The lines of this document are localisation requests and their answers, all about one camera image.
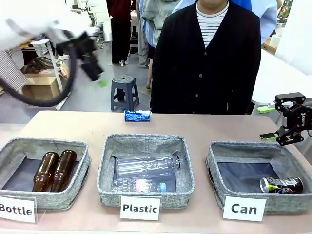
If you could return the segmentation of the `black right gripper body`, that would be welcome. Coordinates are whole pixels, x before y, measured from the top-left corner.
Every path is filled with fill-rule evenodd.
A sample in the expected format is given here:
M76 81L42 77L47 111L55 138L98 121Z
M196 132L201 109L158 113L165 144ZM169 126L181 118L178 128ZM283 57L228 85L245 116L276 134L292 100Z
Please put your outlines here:
M287 133L300 133L312 129L312 107L303 104L286 106L284 117L286 124L284 129Z

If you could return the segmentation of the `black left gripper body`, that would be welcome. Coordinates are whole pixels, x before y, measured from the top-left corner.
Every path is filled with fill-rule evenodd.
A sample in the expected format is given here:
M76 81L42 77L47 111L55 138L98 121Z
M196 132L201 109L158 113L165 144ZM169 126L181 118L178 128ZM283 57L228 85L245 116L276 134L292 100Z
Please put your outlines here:
M82 59L81 68L91 81L99 80L100 75L104 72L98 63L98 59L94 54L87 54Z

